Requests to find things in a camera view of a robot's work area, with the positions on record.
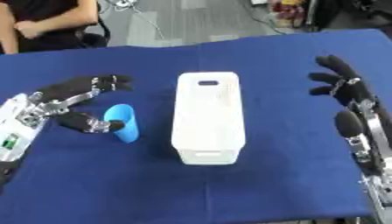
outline person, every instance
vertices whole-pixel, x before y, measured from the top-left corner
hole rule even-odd
[[[76,31],[97,20],[95,0],[0,0],[0,51],[77,48]]]

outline plastic cup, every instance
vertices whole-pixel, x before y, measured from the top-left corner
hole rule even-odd
[[[133,143],[139,137],[139,129],[135,118],[135,110],[128,104],[118,104],[108,109],[103,117],[108,122],[120,120],[125,123],[125,127],[115,132],[115,134],[126,144]]]

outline blue fabric surface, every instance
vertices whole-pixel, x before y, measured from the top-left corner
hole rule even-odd
[[[0,101],[75,75],[130,74],[135,91],[81,108],[136,111],[141,136],[85,135],[54,122],[0,197],[0,223],[230,223],[369,214],[360,173],[333,127],[341,109],[310,97],[315,56],[336,54],[392,107],[392,45],[378,31],[246,38],[195,46],[42,52],[0,57]],[[170,137],[177,78],[233,71],[247,144],[237,164],[181,164]]]

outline cable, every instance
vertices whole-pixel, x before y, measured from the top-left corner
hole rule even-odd
[[[254,17],[253,12],[251,11],[251,9],[249,9],[245,3],[241,3],[242,0],[239,0],[240,4],[242,5],[242,7],[244,8],[244,10],[248,13],[248,15],[250,16],[250,18],[252,18],[253,20],[255,20],[256,22],[262,23],[264,25],[267,25],[271,30],[273,30],[276,33],[282,34],[282,35],[286,35],[289,34],[287,32],[283,32],[283,31],[279,31],[272,23],[271,21],[267,22],[267,21],[263,21],[261,19],[258,19],[256,17]]]
[[[152,26],[155,27],[155,29],[157,29],[157,32],[159,33],[159,36],[161,39],[165,39],[164,34],[162,33],[161,29],[159,28],[159,26],[157,26],[156,24],[152,23],[150,20],[148,20],[147,18],[145,18],[143,16],[143,13],[137,9],[137,7],[135,5],[131,6],[132,10],[135,11],[137,13],[137,15],[144,21],[146,21],[147,23],[151,24]]]
[[[113,2],[110,1],[110,0],[105,0],[105,2],[107,2],[108,4],[111,4],[112,6],[117,6],[115,3],[113,3]]]
[[[113,4],[109,0],[105,0],[105,1],[108,3],[108,6],[106,6],[104,10],[100,10],[100,15],[108,11],[113,6]]]
[[[115,10],[116,11],[126,11],[128,9],[132,9],[142,20],[146,21],[147,23],[151,24],[152,26],[154,26],[154,28],[157,30],[159,36],[161,39],[165,39],[164,34],[162,33],[161,29],[159,28],[159,26],[157,26],[156,24],[152,23],[150,20],[148,20],[146,17],[143,16],[143,13],[137,9],[137,7],[135,6],[135,3],[131,3],[129,6],[126,7],[122,7],[122,6],[118,6],[117,4],[110,2],[109,0],[105,0],[106,2],[108,2],[109,4],[112,4],[115,6]]]

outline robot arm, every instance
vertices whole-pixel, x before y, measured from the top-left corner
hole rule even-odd
[[[322,67],[335,74],[311,73],[310,79],[330,86],[311,89],[311,95],[331,95],[346,111],[338,113],[338,132],[351,146],[362,171],[363,187],[380,224],[392,223],[392,122],[387,110],[362,78],[335,56],[318,57]]]
[[[72,107],[102,93],[131,90],[129,81],[130,77],[121,75],[80,77],[43,87],[32,95],[18,94],[6,101],[0,107],[0,186],[10,180],[27,149],[51,118],[61,126],[84,133],[122,129],[121,121],[99,121]]]

